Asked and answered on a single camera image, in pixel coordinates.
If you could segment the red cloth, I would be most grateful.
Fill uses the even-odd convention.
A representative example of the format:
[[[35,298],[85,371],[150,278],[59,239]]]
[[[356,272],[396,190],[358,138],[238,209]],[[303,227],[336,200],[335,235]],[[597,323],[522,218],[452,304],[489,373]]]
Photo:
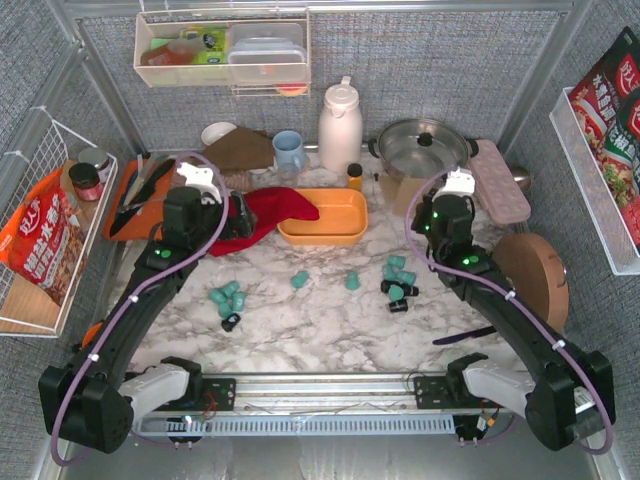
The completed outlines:
[[[221,257],[252,247],[276,226],[288,219],[316,221],[319,210],[303,195],[287,187],[269,187],[254,190],[245,195],[249,209],[257,216],[254,234],[249,238],[218,239],[209,254]]]

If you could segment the brown cardboard sheet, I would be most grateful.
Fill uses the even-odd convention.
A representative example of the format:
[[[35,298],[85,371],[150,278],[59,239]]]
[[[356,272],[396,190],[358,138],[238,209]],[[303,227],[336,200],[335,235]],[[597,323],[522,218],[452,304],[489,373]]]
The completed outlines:
[[[423,178],[405,177],[398,186],[392,213],[398,217],[405,217],[407,213],[411,216],[415,214],[416,206],[420,203],[417,201],[411,206],[413,197],[423,187],[426,180]]]

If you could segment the orange plastic storage basket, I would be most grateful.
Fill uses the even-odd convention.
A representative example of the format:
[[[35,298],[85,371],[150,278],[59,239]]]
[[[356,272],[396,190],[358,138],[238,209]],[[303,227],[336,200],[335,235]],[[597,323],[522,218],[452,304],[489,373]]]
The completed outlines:
[[[368,228],[365,196],[349,188],[297,189],[319,212],[317,220],[287,219],[277,225],[279,232],[296,246],[351,246]]]

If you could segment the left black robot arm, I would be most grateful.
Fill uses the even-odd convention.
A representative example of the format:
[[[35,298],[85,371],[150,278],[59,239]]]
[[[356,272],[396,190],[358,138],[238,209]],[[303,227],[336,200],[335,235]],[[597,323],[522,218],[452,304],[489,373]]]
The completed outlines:
[[[157,316],[213,244],[248,238],[255,223],[237,191],[224,195],[222,203],[194,187],[168,192],[163,219],[151,228],[114,309],[65,366],[50,366],[39,379],[44,421],[53,441],[112,453],[141,417],[174,400],[199,397],[201,369],[193,362],[169,358],[133,378],[126,370]]]

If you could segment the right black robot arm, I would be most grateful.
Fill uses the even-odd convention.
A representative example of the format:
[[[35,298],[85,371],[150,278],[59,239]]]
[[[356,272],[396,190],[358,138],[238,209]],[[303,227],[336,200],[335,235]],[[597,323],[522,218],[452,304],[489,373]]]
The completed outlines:
[[[511,410],[552,451],[584,446],[603,432],[602,446],[585,450],[608,453],[616,420],[611,362],[599,351],[582,351],[529,309],[491,256],[474,244],[474,218],[469,197],[429,192],[414,197],[405,220],[407,235],[417,233],[428,241],[418,258],[491,323],[526,367],[520,375],[481,355],[455,377],[463,394]]]

